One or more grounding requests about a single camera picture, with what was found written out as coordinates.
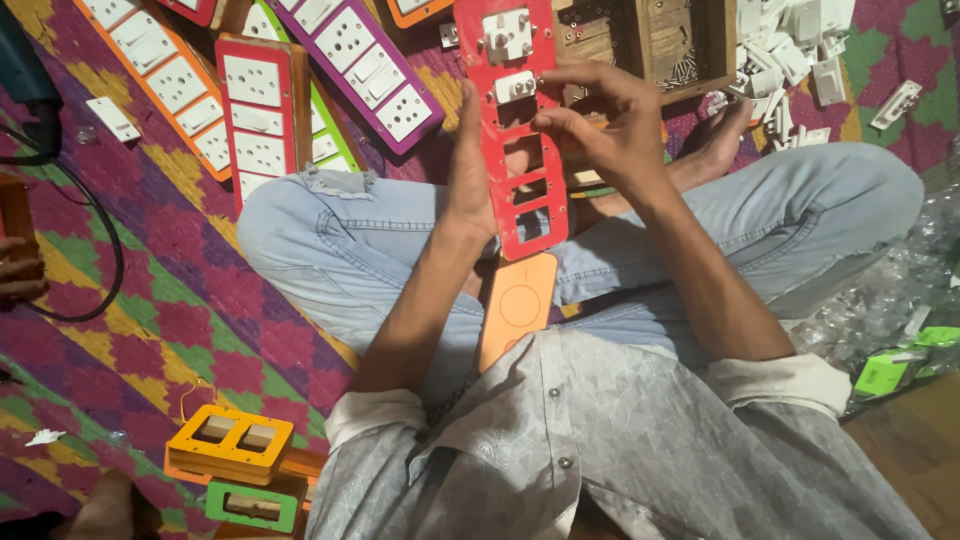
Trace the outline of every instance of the grey patterned shirt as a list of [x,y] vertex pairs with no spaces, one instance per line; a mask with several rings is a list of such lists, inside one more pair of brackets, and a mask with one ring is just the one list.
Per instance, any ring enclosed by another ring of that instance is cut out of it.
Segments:
[[849,391],[816,356],[702,380],[663,348],[528,334],[432,430],[410,392],[347,394],[307,538],[562,539],[583,492],[634,539],[928,538],[837,425]]

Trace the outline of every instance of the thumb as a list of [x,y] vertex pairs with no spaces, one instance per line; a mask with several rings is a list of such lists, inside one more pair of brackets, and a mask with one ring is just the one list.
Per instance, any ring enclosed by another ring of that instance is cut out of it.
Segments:
[[586,150],[595,147],[604,137],[579,112],[566,108],[538,112],[530,126],[541,132],[554,130],[564,132],[576,139]]
[[464,92],[464,104],[460,108],[460,128],[457,132],[459,145],[480,145],[480,97],[473,81],[461,82]]

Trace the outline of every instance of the pile of white switches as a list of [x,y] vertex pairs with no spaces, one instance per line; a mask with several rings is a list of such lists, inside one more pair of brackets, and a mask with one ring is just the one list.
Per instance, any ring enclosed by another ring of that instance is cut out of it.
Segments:
[[[847,100],[840,55],[856,0],[737,0],[737,81],[730,93],[754,101],[774,150],[829,141],[830,129],[794,126],[786,89],[813,73],[822,107]],[[880,109],[872,125],[884,130],[917,102],[921,87],[907,81]]]

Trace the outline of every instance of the green label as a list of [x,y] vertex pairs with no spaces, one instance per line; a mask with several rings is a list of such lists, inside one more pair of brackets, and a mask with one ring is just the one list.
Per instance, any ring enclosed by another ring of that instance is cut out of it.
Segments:
[[894,363],[894,354],[871,356],[853,389],[865,394],[882,396],[897,389],[909,362]]
[[928,327],[917,334],[914,345],[926,347],[950,347],[960,341],[960,328]]

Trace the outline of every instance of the knee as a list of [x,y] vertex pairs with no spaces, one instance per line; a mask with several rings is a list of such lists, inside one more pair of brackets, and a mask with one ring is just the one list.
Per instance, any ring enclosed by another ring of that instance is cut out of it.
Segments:
[[900,158],[873,144],[830,144],[836,168],[833,188],[840,205],[850,205],[859,228],[876,231],[878,240],[905,234],[924,202],[924,182]]
[[295,263],[304,233],[316,234],[321,205],[297,177],[283,177],[258,187],[247,197],[237,220],[237,242],[252,266]]

